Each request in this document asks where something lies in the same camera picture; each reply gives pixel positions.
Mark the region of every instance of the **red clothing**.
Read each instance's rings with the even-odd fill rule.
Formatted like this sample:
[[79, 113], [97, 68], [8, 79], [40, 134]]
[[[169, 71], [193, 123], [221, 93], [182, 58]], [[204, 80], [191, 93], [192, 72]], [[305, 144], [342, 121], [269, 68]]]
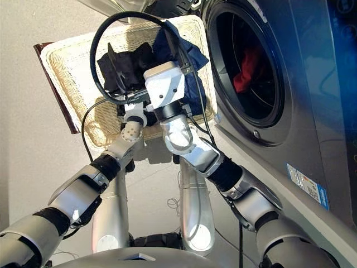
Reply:
[[257, 65], [259, 63], [260, 57], [262, 56], [262, 47], [250, 47], [247, 48], [244, 52], [244, 58], [241, 64], [241, 72], [237, 74], [233, 79], [233, 84], [235, 91], [237, 93], [246, 92], [252, 76], [259, 74], [264, 69], [264, 66], [260, 68], [260, 71], [257, 73]]

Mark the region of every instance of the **white floor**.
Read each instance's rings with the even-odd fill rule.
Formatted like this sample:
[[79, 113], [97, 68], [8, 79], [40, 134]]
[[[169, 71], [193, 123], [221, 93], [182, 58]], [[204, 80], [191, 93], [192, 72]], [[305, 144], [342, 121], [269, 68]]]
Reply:
[[[32, 46], [93, 32], [105, 17], [74, 0], [0, 0], [1, 7], [1, 86], [0, 86], [0, 229], [43, 208], [52, 192], [88, 163], [80, 135], [71, 135]], [[260, 173], [243, 154], [213, 127], [219, 148], [234, 161]], [[165, 233], [179, 226], [176, 211], [166, 205], [178, 198], [179, 167], [160, 155], [137, 156], [136, 169], [127, 176], [129, 226], [135, 236]], [[238, 221], [217, 191], [210, 185], [210, 198], [216, 228], [238, 245]], [[310, 235], [325, 248], [331, 248], [320, 233], [293, 208], [290, 216], [300, 221]], [[63, 241], [60, 250], [78, 256], [90, 254], [90, 224], [74, 237]], [[244, 231], [244, 252], [255, 262], [255, 234]], [[237, 267], [238, 253], [216, 237], [209, 256], [222, 267]], [[53, 256], [54, 264], [71, 255]], [[341, 267], [352, 267], [344, 263]], [[256, 267], [247, 258], [244, 267]]]

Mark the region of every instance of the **black cable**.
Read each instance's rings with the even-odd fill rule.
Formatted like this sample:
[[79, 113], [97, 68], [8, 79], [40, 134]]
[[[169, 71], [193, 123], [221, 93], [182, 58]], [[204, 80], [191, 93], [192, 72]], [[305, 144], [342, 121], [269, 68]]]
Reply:
[[[115, 104], [126, 104], [128, 102], [130, 102], [129, 99], [125, 99], [125, 100], [119, 100], [119, 99], [115, 99], [112, 96], [110, 96], [102, 87], [99, 78], [98, 78], [98, 74], [97, 74], [97, 69], [95, 67], [95, 55], [97, 53], [97, 48], [98, 48], [98, 44], [100, 41], [100, 38], [102, 37], [104, 31], [111, 25], [113, 24], [115, 21], [118, 20], [122, 20], [123, 18], [129, 18], [129, 17], [134, 17], [134, 18], [141, 18], [143, 20], [147, 20], [147, 21], [151, 21], [159, 26], [161, 26], [162, 28], [164, 28], [168, 33], [170, 33], [173, 37], [178, 38], [178, 36], [176, 35], [176, 33], [173, 31], [173, 29], [171, 29], [168, 25], [166, 25], [164, 22], [162, 22], [161, 20], [157, 19], [156, 17], [153, 17], [149, 14], [145, 14], [145, 13], [140, 13], [140, 12], [135, 12], [135, 11], [127, 11], [127, 12], [121, 12], [121, 13], [117, 13], [114, 14], [112, 16], [110, 16], [109, 18], [107, 18], [98, 28], [97, 32], [94, 35], [93, 38], [93, 42], [91, 43], [91, 47], [90, 47], [90, 51], [89, 51], [89, 64], [90, 64], [90, 71], [94, 80], [95, 85], [97, 86], [97, 88], [99, 89], [99, 91], [101, 92], [101, 94], [109, 101], [115, 103]], [[211, 142], [213, 145], [216, 146], [216, 143], [214, 141], [214, 137], [211, 133], [211, 129], [208, 125], [208, 121], [207, 121], [207, 116], [205, 113], [205, 106], [204, 106], [204, 102], [203, 102], [203, 98], [202, 98], [202, 93], [200, 90], [200, 83], [199, 83], [199, 78], [198, 78], [198, 74], [197, 71], [193, 68], [193, 64], [192, 61], [190, 59], [189, 54], [187, 53], [186, 49], [184, 48], [182, 42], [178, 42], [178, 49], [181, 51], [181, 53], [183, 53], [183, 55], [186, 57], [188, 64], [190, 66], [192, 66], [192, 72], [194, 74], [195, 77], [195, 81], [196, 81], [196, 87], [197, 87], [197, 92], [199, 94], [200, 97], [200, 103], [201, 103], [201, 107], [202, 107], [202, 115], [203, 115], [203, 119], [205, 122], [205, 126], [207, 129], [207, 133], [211, 139]]]
[[77, 229], [75, 229], [73, 232], [71, 232], [70, 234], [66, 234], [66, 235], [63, 237], [62, 240], [65, 240], [65, 239], [67, 239], [67, 238], [70, 238], [71, 236], [74, 236], [74, 235], [76, 234], [76, 232], [79, 231], [79, 229], [80, 229], [80, 228], [77, 228]]
[[84, 117], [83, 117], [83, 119], [82, 119], [82, 125], [81, 125], [81, 130], [80, 130], [80, 132], [81, 132], [83, 144], [84, 144], [85, 150], [87, 151], [87, 154], [88, 154], [88, 157], [89, 157], [89, 159], [90, 159], [90, 162], [93, 161], [93, 157], [92, 157], [92, 155], [91, 155], [91, 153], [90, 153], [90, 151], [89, 151], [88, 145], [87, 145], [87, 143], [86, 143], [86, 141], [85, 141], [85, 137], [84, 137], [84, 124], [85, 124], [85, 120], [86, 120], [88, 114], [90, 113], [90, 111], [91, 111], [94, 107], [96, 107], [96, 106], [98, 106], [98, 105], [100, 105], [101, 103], [106, 102], [106, 101], [107, 101], [107, 99], [102, 99], [102, 100], [100, 100], [99, 102], [94, 103], [94, 104], [85, 112]]
[[192, 116], [189, 116], [189, 119], [191, 120], [191, 122], [195, 125], [195, 127], [197, 127], [200, 131], [202, 131], [204, 134], [208, 135], [208, 131], [204, 130], [199, 124], [197, 124], [197, 122], [194, 120], [194, 118]]
[[[221, 233], [218, 231], [217, 228], [214, 228], [214, 229], [216, 230], [217, 234], [219, 234], [219, 236], [224, 240], [224, 242], [226, 242], [227, 244], [229, 244], [232, 248], [236, 249], [238, 252], [240, 251], [240, 248], [237, 247], [237, 246], [235, 246], [232, 242], [230, 242], [227, 238], [225, 238], [225, 237], [223, 236], [223, 234], [221, 234]], [[249, 257], [247, 254], [245, 254], [243, 251], [242, 251], [242, 255], [243, 255], [244, 257], [246, 257], [249, 261], [251, 261], [251, 263], [254, 264], [256, 267], [258, 267], [258, 264], [256, 264], [256, 263], [252, 260], [252, 258], [250, 258], [250, 257]]]
[[243, 225], [239, 222], [239, 268], [243, 268]]

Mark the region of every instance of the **black joint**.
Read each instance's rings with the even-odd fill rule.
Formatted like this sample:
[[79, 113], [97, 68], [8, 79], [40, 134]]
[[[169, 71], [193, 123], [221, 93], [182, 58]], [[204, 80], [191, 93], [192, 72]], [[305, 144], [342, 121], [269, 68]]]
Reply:
[[216, 185], [221, 192], [226, 192], [238, 182], [242, 174], [242, 168], [225, 156], [222, 164], [220, 164], [208, 179]]
[[279, 218], [279, 214], [275, 211], [269, 211], [266, 214], [262, 215], [255, 223], [254, 227], [255, 230], [258, 232], [258, 230], [263, 226], [264, 224], [273, 221], [275, 219]]
[[120, 131], [122, 131], [125, 128], [126, 123], [121, 123], [120, 124]]
[[135, 163], [134, 160], [132, 159], [129, 164], [125, 167], [125, 172], [130, 173], [133, 172], [135, 169]]
[[181, 104], [178, 101], [172, 102], [154, 110], [156, 118], [162, 122], [182, 113]]
[[139, 116], [129, 116], [128, 119], [127, 119], [127, 122], [138, 122], [142, 126], [144, 125], [143, 118], [141, 118]]
[[56, 208], [45, 208], [36, 212], [34, 216], [40, 216], [51, 222], [57, 229], [58, 235], [62, 236], [71, 225], [68, 217]]
[[109, 181], [112, 181], [120, 171], [116, 159], [107, 154], [100, 155], [90, 165], [98, 169]]
[[79, 218], [79, 226], [84, 226], [86, 224], [88, 224], [93, 216], [93, 214], [95, 213], [95, 211], [97, 210], [97, 208], [99, 207], [99, 205], [102, 203], [102, 199], [101, 197], [97, 197], [95, 201], [92, 202], [92, 204], [85, 210], [85, 212], [80, 216]]
[[180, 156], [179, 155], [172, 155], [172, 161], [174, 164], [178, 165], [180, 163]]

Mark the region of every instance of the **dark fabric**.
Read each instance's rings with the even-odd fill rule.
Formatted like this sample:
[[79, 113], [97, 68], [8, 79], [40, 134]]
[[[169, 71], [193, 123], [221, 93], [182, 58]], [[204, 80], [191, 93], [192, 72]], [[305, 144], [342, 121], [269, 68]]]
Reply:
[[[103, 55], [98, 60], [98, 65], [104, 77], [104, 89], [110, 93], [129, 93], [144, 88], [143, 73], [157, 66], [154, 54], [148, 43], [142, 44], [136, 50], [130, 52], [114, 53], [111, 62], [110, 53]], [[125, 89], [121, 90], [117, 79], [121, 79]]]
[[[170, 23], [169, 21], [166, 21], [165, 23], [168, 26], [170, 26], [179, 36], [179, 31], [172, 23]], [[188, 52], [192, 64], [196, 71], [200, 70], [203, 66], [205, 66], [208, 63], [208, 59], [201, 53], [200, 49], [197, 46], [184, 40], [181, 37], [179, 38], [183, 42], [184, 48]], [[167, 61], [176, 60], [173, 58], [173, 55], [171, 54], [170, 47], [167, 43], [165, 31], [163, 29], [159, 30], [152, 48], [158, 63], [163, 64]], [[199, 85], [200, 85], [200, 90], [202, 92], [204, 106], [206, 107], [206, 94], [205, 91], [203, 90], [203, 85], [200, 78], [199, 78]], [[192, 114], [194, 116], [198, 114], [202, 114], [202, 107], [197, 92], [196, 80], [193, 73], [185, 75], [185, 96], [182, 101], [190, 105]]]

